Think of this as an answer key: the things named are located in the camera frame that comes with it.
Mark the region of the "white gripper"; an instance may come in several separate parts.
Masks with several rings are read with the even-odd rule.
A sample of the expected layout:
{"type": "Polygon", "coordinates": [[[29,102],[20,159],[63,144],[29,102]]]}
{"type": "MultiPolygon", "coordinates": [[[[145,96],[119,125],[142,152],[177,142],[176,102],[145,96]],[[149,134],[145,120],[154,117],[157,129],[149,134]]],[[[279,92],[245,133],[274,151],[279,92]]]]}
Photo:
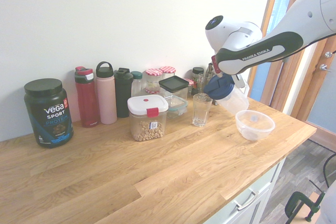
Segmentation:
{"type": "MultiPolygon", "coordinates": [[[[222,78],[224,73],[223,72],[220,72],[220,73],[217,73],[216,74],[219,78],[222,78]]],[[[238,88],[243,88],[244,87],[244,79],[242,78],[242,76],[240,74],[237,75],[237,87],[238,88]]]]}

